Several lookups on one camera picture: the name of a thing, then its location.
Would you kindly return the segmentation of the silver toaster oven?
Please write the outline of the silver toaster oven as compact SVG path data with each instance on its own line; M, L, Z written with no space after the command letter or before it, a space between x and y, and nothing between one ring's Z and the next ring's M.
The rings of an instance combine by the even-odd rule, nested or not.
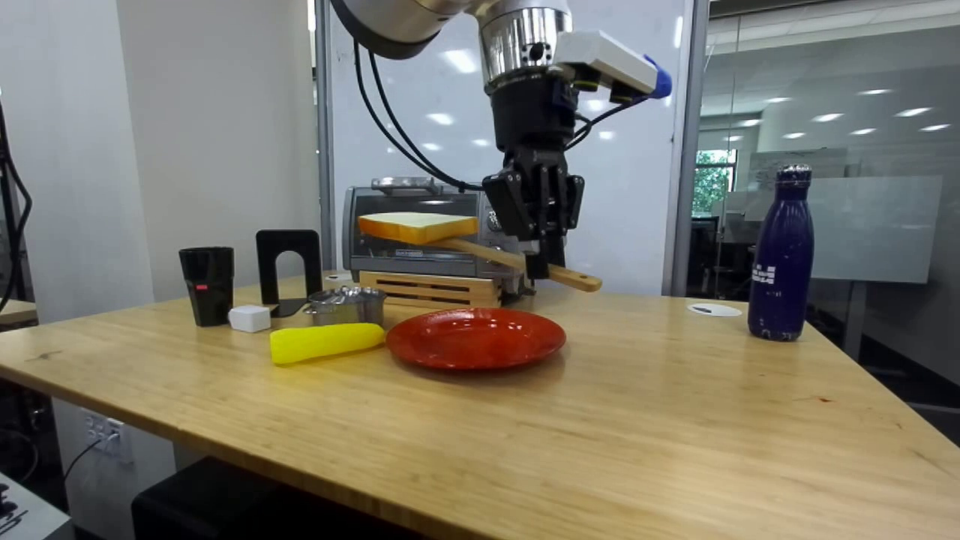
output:
M343 267L354 278L360 272L388 272L415 275L445 275L462 278L507 281L515 287L521 270L459 250L405 244L360 232L360 216L385 212L426 212L477 218L478 232L470 242L498 251L517 253L517 239L500 230L497 216L481 192L449 187L428 177L399 175L374 178L367 187L349 187L343 202Z

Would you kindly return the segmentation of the black cup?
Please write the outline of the black cup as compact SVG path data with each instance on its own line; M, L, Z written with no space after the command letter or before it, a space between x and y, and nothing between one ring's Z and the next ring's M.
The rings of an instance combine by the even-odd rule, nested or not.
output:
M225 246L185 248L178 255L196 325L229 324L236 270L234 250Z

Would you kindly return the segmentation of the dark blue bottle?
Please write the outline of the dark blue bottle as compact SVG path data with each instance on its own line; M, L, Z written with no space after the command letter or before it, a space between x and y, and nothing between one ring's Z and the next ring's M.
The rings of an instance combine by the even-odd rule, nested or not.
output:
M759 230L748 294L748 331L765 341L798 341L812 280L814 227L807 194L812 169L779 169L774 197Z

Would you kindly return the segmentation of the white cube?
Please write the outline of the white cube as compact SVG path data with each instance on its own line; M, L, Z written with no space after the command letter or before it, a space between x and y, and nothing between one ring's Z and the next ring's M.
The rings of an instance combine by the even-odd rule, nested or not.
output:
M256 334L273 326L271 308L264 305L237 305L227 312L230 328L245 334Z

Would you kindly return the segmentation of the wooden slatted stand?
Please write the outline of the wooden slatted stand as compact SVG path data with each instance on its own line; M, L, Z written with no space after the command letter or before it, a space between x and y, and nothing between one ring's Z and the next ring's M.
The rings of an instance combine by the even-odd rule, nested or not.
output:
M387 305L435 311L502 305L502 288L491 279L360 271L358 284L383 291Z

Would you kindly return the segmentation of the whiteboard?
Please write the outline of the whiteboard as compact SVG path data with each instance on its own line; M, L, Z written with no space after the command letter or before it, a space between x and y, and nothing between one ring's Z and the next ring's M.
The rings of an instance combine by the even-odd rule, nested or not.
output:
M927 283L942 185L939 175L813 178L813 279Z

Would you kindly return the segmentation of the wall socket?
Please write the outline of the wall socket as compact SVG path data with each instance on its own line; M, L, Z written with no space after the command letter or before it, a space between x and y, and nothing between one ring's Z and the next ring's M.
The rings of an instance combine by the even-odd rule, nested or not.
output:
M134 462L131 432L123 421L82 408L83 435L85 444L103 452L120 464Z

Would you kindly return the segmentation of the window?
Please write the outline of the window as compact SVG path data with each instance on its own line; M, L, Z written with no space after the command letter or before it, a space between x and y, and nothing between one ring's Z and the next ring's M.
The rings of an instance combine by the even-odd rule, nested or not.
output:
M736 149L697 151L691 203L694 218L713 215L714 204L734 190L737 158Z

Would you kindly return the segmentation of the slice of bread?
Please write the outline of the slice of bread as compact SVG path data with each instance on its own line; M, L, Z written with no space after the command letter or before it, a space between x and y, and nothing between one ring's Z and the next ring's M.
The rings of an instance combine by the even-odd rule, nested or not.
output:
M406 244L425 245L478 232L476 216L424 212L370 213L357 218L364 235Z

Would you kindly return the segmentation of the wooden spatula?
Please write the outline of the wooden spatula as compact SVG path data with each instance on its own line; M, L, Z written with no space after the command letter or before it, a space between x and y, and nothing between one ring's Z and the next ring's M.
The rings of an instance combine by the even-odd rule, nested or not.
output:
M446 248L454 251L460 251L479 257L483 260L491 260L499 263L501 266L508 266L518 270L526 270L526 259L524 256L516 253L506 252L506 250L497 250L485 247L480 244L472 243L466 239L450 237L427 244L431 247ZM566 267L548 264L548 277L550 281L571 287L573 290L583 292L597 292L603 287L603 281L599 277L591 276L583 272L577 272Z

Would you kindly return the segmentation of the small metal pot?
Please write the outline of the small metal pot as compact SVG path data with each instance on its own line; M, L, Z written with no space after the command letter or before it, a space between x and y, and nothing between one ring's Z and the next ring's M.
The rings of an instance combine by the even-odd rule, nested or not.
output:
M312 324L323 327L338 324L384 324L386 293L381 289L363 286L340 286L311 295L303 307L303 314Z

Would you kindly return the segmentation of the black metal bookend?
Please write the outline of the black metal bookend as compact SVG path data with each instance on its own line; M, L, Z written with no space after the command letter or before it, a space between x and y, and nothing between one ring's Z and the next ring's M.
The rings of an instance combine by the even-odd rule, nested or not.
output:
M271 318L297 314L312 295L323 290L321 242L312 229L261 229L255 233L255 248L261 301L271 305ZM303 264L304 293L301 298L281 298L277 258L294 253Z

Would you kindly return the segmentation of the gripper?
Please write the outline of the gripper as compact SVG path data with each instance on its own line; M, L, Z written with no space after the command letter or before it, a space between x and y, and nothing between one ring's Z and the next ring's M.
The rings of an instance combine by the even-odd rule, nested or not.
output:
M580 223L585 180L569 174L566 161L578 98L559 76L514 76L489 95L502 165L482 187L502 232L521 245L526 275L534 281L548 279L548 261L566 267L567 233ZM558 167L544 171L544 235L539 200L522 172L532 164Z

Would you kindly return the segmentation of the red plate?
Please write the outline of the red plate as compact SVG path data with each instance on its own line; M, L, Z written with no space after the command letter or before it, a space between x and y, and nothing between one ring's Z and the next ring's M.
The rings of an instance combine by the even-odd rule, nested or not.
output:
M498 371L534 365L566 344L561 325L495 307L441 310L398 322L388 351L405 365L446 371Z

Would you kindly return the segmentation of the yellow toy corn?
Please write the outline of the yellow toy corn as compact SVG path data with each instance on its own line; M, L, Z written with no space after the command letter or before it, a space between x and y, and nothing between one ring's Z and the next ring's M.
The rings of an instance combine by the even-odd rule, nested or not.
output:
M275 366L363 352L380 347L385 341L386 331L373 322L282 328L268 336Z

